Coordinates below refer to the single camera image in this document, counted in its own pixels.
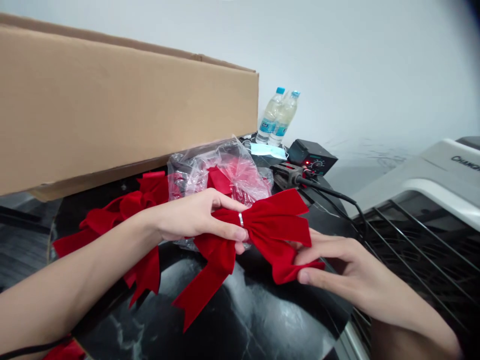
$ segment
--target black marble surface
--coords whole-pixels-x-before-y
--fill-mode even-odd
[[[276,160],[255,157],[255,161],[265,167]],[[77,232],[89,210],[137,190],[135,178],[66,197],[52,240]],[[328,185],[323,178],[318,181]],[[309,203],[305,217],[312,228],[328,235],[356,236],[317,193],[306,189],[300,194]],[[333,201],[343,209],[337,199]],[[237,255],[233,275],[183,334],[183,311],[173,307],[172,301],[206,261],[199,253],[172,243],[159,245],[158,251],[158,295],[145,293],[128,309],[133,289],[120,280],[72,332],[93,359],[319,360],[330,352],[349,321],[352,306],[332,293],[296,281],[276,285],[270,264],[252,248]]]

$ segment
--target cardboard box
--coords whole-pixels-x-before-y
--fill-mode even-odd
[[[254,71],[0,14],[0,195],[53,200],[257,127]]]

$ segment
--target black cable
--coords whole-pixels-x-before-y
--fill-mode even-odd
[[[361,236],[362,236],[362,231],[359,229],[357,223],[355,221],[353,221],[350,216],[348,216],[341,208],[339,208],[327,195],[325,195],[323,192],[321,192],[320,190],[318,190],[317,188],[315,187],[312,187],[312,190],[315,191],[318,195],[320,195],[322,198],[324,198],[326,201],[328,201],[330,203],[330,205],[332,206],[332,208],[340,214],[340,216],[342,218],[344,218],[345,220],[349,221],[350,224],[353,226],[353,228],[355,229],[356,233],[357,233],[357,240],[358,241],[361,241]]]
[[[66,336],[64,338],[61,338],[60,340],[50,342],[48,344],[43,344],[43,345],[35,345],[35,346],[28,346],[28,347],[22,347],[17,350],[13,350],[10,352],[6,352],[2,355],[0,355],[0,360],[9,360],[13,359],[22,355],[27,355],[27,354],[34,354],[34,353],[41,353],[46,350],[50,350],[57,345],[63,344],[67,341],[70,341],[72,339],[72,336]]]
[[[303,185],[306,185],[308,187],[315,188],[315,189],[321,191],[322,193],[326,193],[326,194],[332,195],[336,198],[345,200],[347,203],[350,203],[353,206],[355,206],[357,211],[358,211],[358,214],[360,215],[361,220],[363,221],[364,228],[363,228],[362,240],[365,241],[365,239],[368,235],[368,232],[369,232],[369,225],[367,224],[367,220],[365,219],[364,213],[362,212],[362,210],[360,209],[360,206],[357,204],[357,202],[355,200],[351,199],[350,197],[348,197],[346,195],[343,195],[340,192],[337,192],[337,191],[331,190],[329,188],[326,188],[326,187],[320,185],[317,182],[313,182],[311,180],[304,179],[300,175],[298,175],[293,181],[296,184],[303,184]]]

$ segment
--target black control box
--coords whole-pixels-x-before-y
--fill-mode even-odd
[[[337,160],[336,156],[312,141],[297,139],[288,150],[290,163],[305,167],[320,176],[324,176]]]

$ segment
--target face mask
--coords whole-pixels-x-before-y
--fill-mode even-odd
[[[250,150],[252,155],[270,155],[280,160],[287,160],[283,147],[252,143],[250,144]]]

